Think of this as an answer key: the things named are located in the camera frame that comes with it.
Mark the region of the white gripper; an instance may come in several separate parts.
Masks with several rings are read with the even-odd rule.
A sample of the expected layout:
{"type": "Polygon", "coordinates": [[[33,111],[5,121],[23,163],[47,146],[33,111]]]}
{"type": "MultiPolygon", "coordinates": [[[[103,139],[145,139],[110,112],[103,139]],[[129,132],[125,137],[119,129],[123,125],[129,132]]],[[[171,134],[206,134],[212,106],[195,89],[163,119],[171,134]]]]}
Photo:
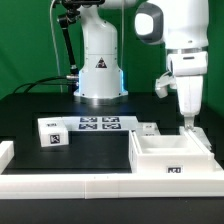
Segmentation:
{"type": "Polygon", "coordinates": [[[180,113],[185,129],[194,129],[194,116],[201,109],[203,76],[207,73],[208,53],[168,54],[167,68],[175,77],[180,113]]]}

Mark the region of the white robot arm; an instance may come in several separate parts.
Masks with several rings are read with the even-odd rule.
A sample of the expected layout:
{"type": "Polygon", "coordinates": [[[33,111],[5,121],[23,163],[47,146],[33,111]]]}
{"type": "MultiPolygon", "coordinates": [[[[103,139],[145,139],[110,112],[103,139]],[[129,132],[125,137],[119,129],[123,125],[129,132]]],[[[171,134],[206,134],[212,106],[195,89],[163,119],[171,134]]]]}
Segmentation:
{"type": "MultiPolygon", "coordinates": [[[[146,46],[165,48],[166,73],[156,80],[159,97],[167,89],[177,91],[184,126],[194,127],[201,109],[203,75],[208,68],[208,0],[104,0],[104,9],[136,8],[122,46],[131,66],[139,70],[144,60],[153,62],[146,46]]],[[[117,64],[116,28],[99,16],[99,8],[83,3],[81,26],[84,37],[84,66],[79,73],[79,87],[74,96],[99,103],[127,95],[123,74],[117,64]]]]}

